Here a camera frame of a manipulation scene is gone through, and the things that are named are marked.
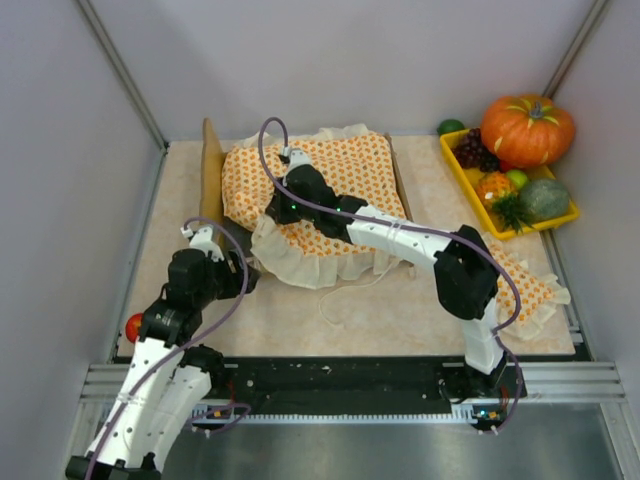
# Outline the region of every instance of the orange fabric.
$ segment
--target orange fabric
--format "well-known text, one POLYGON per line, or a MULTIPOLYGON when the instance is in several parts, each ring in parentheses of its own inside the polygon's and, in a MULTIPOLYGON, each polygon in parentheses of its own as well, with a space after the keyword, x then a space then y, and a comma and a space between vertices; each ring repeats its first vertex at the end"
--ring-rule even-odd
MULTIPOLYGON (((493 243, 489 246, 493 258, 507 271, 513 279, 520 298, 522 300, 522 310, 518 315, 517 322, 525 322, 544 303, 555 298, 554 290, 546 283, 538 280, 528 269, 514 261, 501 246, 493 243)), ((509 316, 515 311, 515 297, 509 284, 503 278, 498 280, 498 306, 505 309, 509 316)))
MULTIPOLYGON (((291 147, 304 150, 313 166, 324 175, 337 194, 364 198, 371 205, 399 218, 406 218, 396 192, 389 142, 370 133, 358 137, 315 141, 294 140, 291 147)), ((281 145, 265 147, 269 169, 280 177, 286 166, 280 162, 281 145)), ((271 201, 274 186, 264 173, 257 148, 234 147, 222 170, 222 196, 225 215, 248 230, 256 228, 258 217, 271 201)), ((309 222, 278 227, 289 245, 305 255, 330 256, 372 252, 374 249, 329 239, 309 222)))

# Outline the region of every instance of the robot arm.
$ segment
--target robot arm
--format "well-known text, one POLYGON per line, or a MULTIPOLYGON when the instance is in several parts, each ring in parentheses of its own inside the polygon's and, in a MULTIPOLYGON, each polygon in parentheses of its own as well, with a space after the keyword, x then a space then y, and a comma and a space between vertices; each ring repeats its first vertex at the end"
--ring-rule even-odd
MULTIPOLYGON (((213 300, 236 297, 243 272, 234 252, 225 256, 213 240, 213 228, 184 230, 190 248, 173 255, 168 282, 144 312, 129 371, 107 422, 85 456, 72 457, 69 480, 157 480, 193 407, 212 389, 226 384, 222 355, 203 345, 180 352, 155 369, 135 395, 134 385, 158 362, 187 343, 202 324, 202 310, 213 300), (115 425, 110 422, 123 408, 115 425), (107 426, 109 438, 103 441, 107 426)), ((250 268, 249 290, 258 272, 250 268)))
MULTIPOLYGON (((462 322, 467 365, 493 377, 489 380, 495 383, 506 363, 492 331, 497 326, 495 268, 454 240, 401 230, 400 225, 419 225, 388 215, 363 199, 336 195, 302 150, 285 147, 280 159, 288 169, 278 181, 295 195, 324 207, 386 220, 392 226, 321 212, 294 202, 279 189, 275 189, 267 214, 280 224, 308 220, 329 238, 378 248, 427 270, 433 269, 441 305, 462 322)), ((475 229, 463 226, 456 234, 488 252, 475 229)))

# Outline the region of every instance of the red tomato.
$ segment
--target red tomato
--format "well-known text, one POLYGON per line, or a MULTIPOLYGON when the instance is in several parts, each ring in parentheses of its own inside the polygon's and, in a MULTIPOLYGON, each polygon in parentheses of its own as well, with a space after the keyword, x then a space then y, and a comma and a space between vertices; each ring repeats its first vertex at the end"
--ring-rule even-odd
POLYGON ((136 313, 132 315, 129 320, 127 320, 127 325, 124 327, 124 334, 131 343, 136 343, 138 339, 138 331, 140 330, 140 325, 142 325, 142 314, 136 313))
POLYGON ((507 173, 509 170, 513 170, 514 168, 516 167, 514 167, 510 163, 507 163, 504 160, 500 160, 500 171, 502 173, 507 173))

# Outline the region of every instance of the metal corner post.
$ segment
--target metal corner post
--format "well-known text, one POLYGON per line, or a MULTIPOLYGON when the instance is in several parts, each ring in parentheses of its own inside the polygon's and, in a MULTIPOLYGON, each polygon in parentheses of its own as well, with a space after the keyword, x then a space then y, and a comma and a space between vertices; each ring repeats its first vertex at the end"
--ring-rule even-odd
POLYGON ((120 81, 127 97, 131 101, 133 108, 136 110, 136 113, 140 117, 140 120, 145 125, 149 134, 153 137, 153 140, 158 145, 160 150, 166 150, 168 143, 165 136, 160 131, 158 124, 156 123, 149 107, 144 101, 140 90, 138 89, 135 81, 133 80, 131 74, 129 73, 129 69, 125 65, 124 61, 120 57, 115 45, 111 41, 109 37, 109 33, 106 28, 102 24, 98 13, 95 8, 91 4, 90 0, 73 0, 73 2, 77 5, 82 17, 87 22, 87 25, 93 36, 95 37, 98 45, 104 52, 108 63, 113 68, 113 71, 120 81))
POLYGON ((547 86, 542 91, 543 96, 553 98, 556 94, 569 72, 571 65, 573 65, 578 54, 586 45, 587 40, 604 18, 610 4, 611 0, 594 0, 582 25, 580 25, 575 37, 571 41, 569 48, 567 48, 562 60, 560 60, 555 72, 551 76, 549 83, 547 83, 547 86))

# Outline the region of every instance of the orange pumpkin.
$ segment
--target orange pumpkin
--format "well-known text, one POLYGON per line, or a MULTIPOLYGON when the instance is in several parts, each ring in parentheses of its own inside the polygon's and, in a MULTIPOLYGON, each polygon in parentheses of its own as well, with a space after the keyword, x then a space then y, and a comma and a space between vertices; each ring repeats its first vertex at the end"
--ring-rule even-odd
POLYGON ((518 168, 555 162, 569 148, 573 119, 545 97, 503 97, 489 107, 480 126, 482 143, 518 168))

